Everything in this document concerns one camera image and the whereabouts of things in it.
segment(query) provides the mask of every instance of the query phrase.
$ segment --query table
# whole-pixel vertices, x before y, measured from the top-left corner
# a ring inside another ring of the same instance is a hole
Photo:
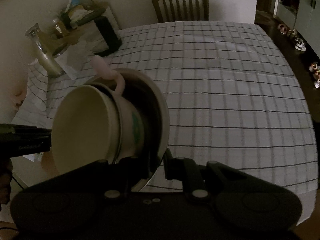
[[[300,221],[311,215],[318,185],[311,117],[290,66],[259,26],[188,21],[119,33],[122,46],[105,60],[115,69],[142,71],[164,93],[174,157],[202,165],[215,160],[286,187],[302,202]],[[83,55],[87,62],[91,56],[90,51]],[[76,80],[67,75],[49,79],[41,111],[47,127],[64,96],[94,75],[86,63]],[[27,112],[23,105],[21,112]],[[14,121],[27,124],[19,112]],[[165,180],[160,166],[143,190],[181,189],[179,181]]]

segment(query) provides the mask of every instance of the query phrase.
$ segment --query green logo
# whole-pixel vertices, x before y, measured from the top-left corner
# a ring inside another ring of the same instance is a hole
[[[140,125],[138,117],[134,113],[132,113],[132,122],[132,133],[134,137],[134,142],[137,145],[140,140]]]

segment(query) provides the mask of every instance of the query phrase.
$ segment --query wooden chair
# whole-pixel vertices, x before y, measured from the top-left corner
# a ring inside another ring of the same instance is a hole
[[[165,22],[163,15],[161,13],[159,1],[161,0],[152,0],[153,6],[155,8],[157,17],[158,17],[158,22],[162,23]],[[170,11],[171,14],[169,16],[169,10],[167,6],[166,0],[162,0],[163,2],[163,8],[164,8],[164,13],[166,16],[166,22],[171,22],[171,21],[185,21],[185,20],[209,20],[209,0],[202,0],[202,5],[203,5],[203,14],[200,12],[200,3],[199,0],[195,0],[195,4],[192,0],[187,0],[189,3],[188,7],[189,10],[187,9],[187,3],[186,0],[182,0],[182,6],[180,4],[181,0],[169,0],[170,4]]]

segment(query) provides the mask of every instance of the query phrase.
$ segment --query floor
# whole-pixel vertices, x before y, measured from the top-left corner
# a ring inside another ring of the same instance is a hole
[[[298,79],[313,120],[317,147],[320,149],[320,89],[314,87],[314,79],[308,69],[314,61],[320,63],[319,58],[308,45],[305,53],[295,49],[291,38],[279,32],[277,26],[280,22],[274,19],[272,15],[257,11],[255,23],[269,35],[280,49]],[[312,216],[298,225],[294,232],[302,240],[320,240],[319,221],[320,190],[318,190],[315,210]]]

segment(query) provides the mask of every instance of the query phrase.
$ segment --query metal bowl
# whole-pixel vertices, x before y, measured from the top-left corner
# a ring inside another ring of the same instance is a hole
[[[140,179],[131,191],[140,191],[152,178],[161,164],[169,139],[169,111],[165,98],[145,74],[133,69],[116,69],[125,80],[123,97],[130,101],[139,111],[145,128],[145,145],[141,158],[148,160],[148,178]],[[114,81],[94,77],[86,84],[99,88],[99,83],[114,90]]]

